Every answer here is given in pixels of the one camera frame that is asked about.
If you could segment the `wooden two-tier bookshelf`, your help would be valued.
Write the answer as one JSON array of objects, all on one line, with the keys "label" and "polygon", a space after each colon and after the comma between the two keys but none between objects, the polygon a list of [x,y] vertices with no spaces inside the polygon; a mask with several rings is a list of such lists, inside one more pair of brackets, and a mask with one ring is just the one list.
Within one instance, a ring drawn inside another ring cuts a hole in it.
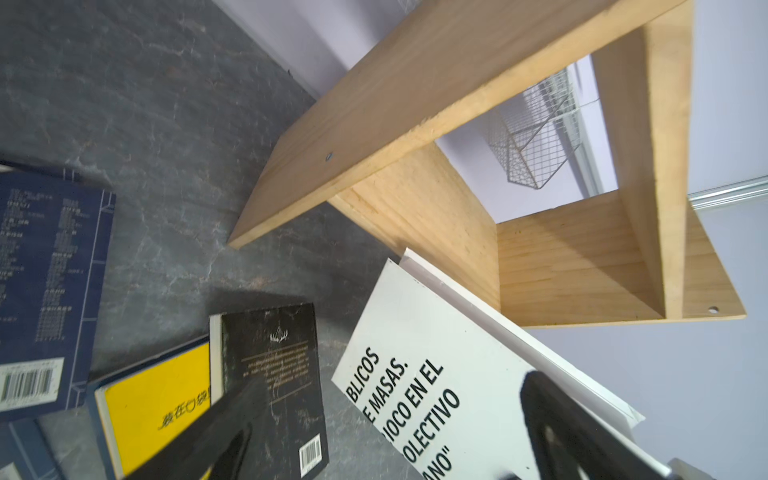
[{"label": "wooden two-tier bookshelf", "polygon": [[[239,248],[328,203],[524,327],[741,319],[687,197],[690,1],[426,1],[278,140],[229,238]],[[545,209],[499,179],[593,164],[493,109],[592,61],[617,181]]]}]

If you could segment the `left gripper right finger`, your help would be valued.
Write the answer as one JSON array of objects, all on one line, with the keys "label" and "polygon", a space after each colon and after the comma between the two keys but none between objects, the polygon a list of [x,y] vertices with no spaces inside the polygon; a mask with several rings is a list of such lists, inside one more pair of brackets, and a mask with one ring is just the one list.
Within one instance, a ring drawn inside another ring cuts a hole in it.
[{"label": "left gripper right finger", "polygon": [[526,374],[521,405],[542,479],[676,479],[631,447],[539,371]]}]

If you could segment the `dark blue book upper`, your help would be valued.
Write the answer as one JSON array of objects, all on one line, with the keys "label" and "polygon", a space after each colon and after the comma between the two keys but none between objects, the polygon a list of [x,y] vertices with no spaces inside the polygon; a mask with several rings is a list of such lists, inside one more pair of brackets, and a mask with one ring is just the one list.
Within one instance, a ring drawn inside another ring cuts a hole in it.
[{"label": "dark blue book upper", "polygon": [[116,203],[72,170],[2,162],[2,422],[83,404]]}]

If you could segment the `yellow book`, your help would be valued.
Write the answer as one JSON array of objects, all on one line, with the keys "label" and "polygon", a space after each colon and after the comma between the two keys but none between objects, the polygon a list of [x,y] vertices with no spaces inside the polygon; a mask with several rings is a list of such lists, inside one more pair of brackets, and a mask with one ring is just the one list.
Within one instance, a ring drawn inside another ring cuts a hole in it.
[{"label": "yellow book", "polygon": [[106,476],[125,478],[210,408],[208,338],[90,382],[86,405]]}]

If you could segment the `dark blue book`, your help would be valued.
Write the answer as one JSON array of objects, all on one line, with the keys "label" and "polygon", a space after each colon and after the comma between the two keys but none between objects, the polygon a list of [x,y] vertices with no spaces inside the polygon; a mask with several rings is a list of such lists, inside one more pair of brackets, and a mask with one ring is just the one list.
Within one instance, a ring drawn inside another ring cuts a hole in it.
[{"label": "dark blue book", "polygon": [[2,423],[0,441],[2,479],[64,479],[35,420]]},{"label": "dark blue book", "polygon": [[116,203],[72,170],[2,162],[2,422],[83,404]]}]

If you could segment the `black book antler cover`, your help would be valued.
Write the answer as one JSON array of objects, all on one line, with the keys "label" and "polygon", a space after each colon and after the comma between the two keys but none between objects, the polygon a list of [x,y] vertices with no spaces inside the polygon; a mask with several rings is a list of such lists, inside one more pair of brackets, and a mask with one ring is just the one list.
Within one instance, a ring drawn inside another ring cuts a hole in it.
[{"label": "black book antler cover", "polygon": [[329,461],[311,303],[220,313],[209,319],[211,400],[251,378],[268,400],[251,435],[243,479],[314,479]]}]

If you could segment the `white mesh box basket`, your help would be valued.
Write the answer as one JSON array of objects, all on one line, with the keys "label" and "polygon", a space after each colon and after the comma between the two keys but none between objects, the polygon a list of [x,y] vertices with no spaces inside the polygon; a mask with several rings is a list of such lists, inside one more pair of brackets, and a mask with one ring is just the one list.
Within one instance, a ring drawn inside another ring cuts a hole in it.
[{"label": "white mesh box basket", "polygon": [[563,69],[484,115],[482,133],[508,182],[542,189],[582,146],[579,106]]}]

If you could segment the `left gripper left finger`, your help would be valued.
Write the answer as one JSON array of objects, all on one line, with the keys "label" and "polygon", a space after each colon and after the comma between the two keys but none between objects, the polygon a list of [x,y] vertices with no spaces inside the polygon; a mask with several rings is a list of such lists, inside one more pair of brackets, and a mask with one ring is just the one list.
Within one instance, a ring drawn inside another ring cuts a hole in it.
[{"label": "left gripper left finger", "polygon": [[130,479],[238,479],[264,431],[267,384],[251,377],[228,391]]}]

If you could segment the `dark blue book lower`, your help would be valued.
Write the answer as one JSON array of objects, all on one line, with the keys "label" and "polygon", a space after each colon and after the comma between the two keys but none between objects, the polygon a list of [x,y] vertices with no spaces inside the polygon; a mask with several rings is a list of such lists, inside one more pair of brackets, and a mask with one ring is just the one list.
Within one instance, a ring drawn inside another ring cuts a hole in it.
[{"label": "dark blue book lower", "polygon": [[64,479],[35,420],[2,423],[0,441],[2,479]]}]

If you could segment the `white book black lettering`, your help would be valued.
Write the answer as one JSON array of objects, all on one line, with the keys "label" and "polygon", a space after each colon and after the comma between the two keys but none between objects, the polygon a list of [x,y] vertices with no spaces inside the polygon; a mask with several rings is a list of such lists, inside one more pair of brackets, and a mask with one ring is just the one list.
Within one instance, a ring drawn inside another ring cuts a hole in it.
[{"label": "white book black lettering", "polygon": [[412,250],[384,266],[332,380],[425,479],[536,479],[521,400],[531,373],[671,476],[635,444],[635,408]]}]

